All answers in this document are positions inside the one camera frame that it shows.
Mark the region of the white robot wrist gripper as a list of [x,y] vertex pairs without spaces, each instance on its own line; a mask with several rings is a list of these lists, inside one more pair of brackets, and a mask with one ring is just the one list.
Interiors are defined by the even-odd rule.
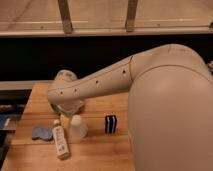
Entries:
[[57,109],[62,113],[60,115],[61,125],[65,129],[67,129],[69,126],[69,121],[70,121],[68,117],[71,117],[77,114],[83,107],[84,107],[83,100],[70,100],[68,102],[58,104]]

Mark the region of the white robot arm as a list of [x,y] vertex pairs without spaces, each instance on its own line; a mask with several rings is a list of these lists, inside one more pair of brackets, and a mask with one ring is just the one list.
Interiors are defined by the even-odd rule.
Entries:
[[213,75],[180,44],[131,55],[75,81],[57,74],[48,100],[128,94],[135,171],[213,171]]

